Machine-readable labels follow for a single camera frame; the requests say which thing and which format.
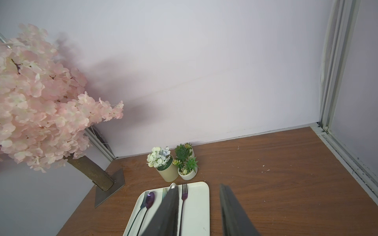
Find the blue handled fork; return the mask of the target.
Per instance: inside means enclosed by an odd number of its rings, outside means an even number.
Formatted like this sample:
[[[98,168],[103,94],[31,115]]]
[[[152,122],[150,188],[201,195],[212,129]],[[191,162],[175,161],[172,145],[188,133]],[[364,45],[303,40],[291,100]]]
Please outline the blue handled fork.
[[[128,231],[128,233],[127,233],[127,236],[129,236],[129,234],[130,234],[130,232],[131,232],[131,230],[132,230],[132,227],[133,227],[133,225],[134,225],[134,223],[135,223],[135,221],[136,221],[136,219],[137,219],[139,213],[145,208],[145,206],[146,206],[146,199],[147,199],[147,197],[148,197],[148,194],[149,194],[149,191],[145,191],[145,192],[144,192],[143,201],[141,202],[140,209],[139,209],[139,211],[137,212],[136,216],[134,217],[134,220],[133,220],[132,224],[131,224],[130,227],[129,227],[129,231]]]

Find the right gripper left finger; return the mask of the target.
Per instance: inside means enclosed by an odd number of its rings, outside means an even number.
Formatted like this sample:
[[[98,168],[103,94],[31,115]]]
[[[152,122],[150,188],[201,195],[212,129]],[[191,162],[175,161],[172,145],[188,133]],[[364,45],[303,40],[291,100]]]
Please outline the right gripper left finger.
[[[179,188],[169,189],[142,236],[177,236]]]

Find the purple spoon dark handle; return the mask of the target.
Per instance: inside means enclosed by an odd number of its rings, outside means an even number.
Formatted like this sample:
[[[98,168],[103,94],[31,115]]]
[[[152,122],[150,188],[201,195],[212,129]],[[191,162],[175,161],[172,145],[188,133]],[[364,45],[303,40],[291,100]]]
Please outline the purple spoon dark handle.
[[[137,232],[137,236],[139,235],[139,233],[141,231],[141,228],[143,226],[143,222],[145,220],[146,214],[147,214],[148,210],[153,206],[154,202],[155,202],[155,193],[153,191],[151,191],[147,194],[147,197],[146,197],[146,201],[145,201],[146,211],[145,211],[143,218],[142,218],[142,221],[140,223],[140,226],[139,226],[139,229],[138,229],[138,232]]]

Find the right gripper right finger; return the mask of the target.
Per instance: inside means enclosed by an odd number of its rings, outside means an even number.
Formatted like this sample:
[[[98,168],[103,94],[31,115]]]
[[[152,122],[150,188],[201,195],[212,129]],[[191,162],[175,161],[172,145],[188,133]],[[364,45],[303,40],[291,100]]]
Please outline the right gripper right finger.
[[[260,236],[228,185],[220,185],[220,206],[224,236]]]

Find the green handled fork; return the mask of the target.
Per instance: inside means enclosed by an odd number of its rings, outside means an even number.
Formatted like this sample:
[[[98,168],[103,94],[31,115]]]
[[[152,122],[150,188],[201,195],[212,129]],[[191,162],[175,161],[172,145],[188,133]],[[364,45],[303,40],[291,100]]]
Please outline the green handled fork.
[[[166,197],[167,193],[168,193],[168,187],[163,188],[163,190],[162,190],[162,200]]]

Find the purple fork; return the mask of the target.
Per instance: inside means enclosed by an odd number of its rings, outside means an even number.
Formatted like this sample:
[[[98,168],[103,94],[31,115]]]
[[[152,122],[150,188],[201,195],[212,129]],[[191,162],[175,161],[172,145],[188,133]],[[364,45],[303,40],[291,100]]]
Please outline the purple fork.
[[[181,207],[181,215],[180,215],[180,227],[179,227],[179,236],[182,235],[182,226],[183,226],[183,214],[184,214],[184,204],[186,199],[188,198],[188,184],[184,183],[182,184],[182,207]]]

